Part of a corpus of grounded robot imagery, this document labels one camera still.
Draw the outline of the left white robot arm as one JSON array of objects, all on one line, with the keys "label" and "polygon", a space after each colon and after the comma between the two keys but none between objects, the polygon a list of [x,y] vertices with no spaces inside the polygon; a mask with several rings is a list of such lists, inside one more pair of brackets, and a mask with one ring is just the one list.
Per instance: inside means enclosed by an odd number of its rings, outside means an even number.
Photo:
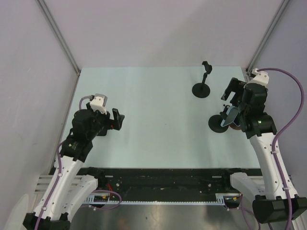
[{"label": "left white robot arm", "polygon": [[57,149],[58,166],[38,205],[27,213],[23,226],[28,230],[68,230],[77,210],[93,191],[102,191],[106,180],[101,170],[91,168],[74,188],[72,182],[101,132],[120,130],[125,116],[117,109],[101,113],[92,108],[74,114],[67,138]]}]

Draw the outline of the black smartphone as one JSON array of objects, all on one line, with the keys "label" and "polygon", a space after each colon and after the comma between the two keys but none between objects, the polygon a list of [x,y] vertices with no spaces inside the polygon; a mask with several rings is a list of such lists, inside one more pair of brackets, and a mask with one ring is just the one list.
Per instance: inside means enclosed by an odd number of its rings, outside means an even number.
[{"label": "black smartphone", "polygon": [[99,133],[98,133],[98,137],[104,137],[107,135],[107,129],[103,128]]}]

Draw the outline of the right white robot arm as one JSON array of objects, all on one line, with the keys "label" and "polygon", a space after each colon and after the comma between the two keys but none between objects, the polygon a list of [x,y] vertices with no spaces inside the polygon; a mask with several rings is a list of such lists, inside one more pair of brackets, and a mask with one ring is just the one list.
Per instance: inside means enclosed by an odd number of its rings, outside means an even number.
[{"label": "right white robot arm", "polygon": [[292,222],[306,211],[307,199],[298,195],[279,153],[277,129],[264,111],[268,90],[263,83],[232,78],[221,99],[227,100],[231,92],[235,95],[222,125],[238,121],[257,155],[264,185],[256,184],[246,173],[236,172],[223,178],[221,186],[226,192],[237,189],[246,197],[258,222]]}]

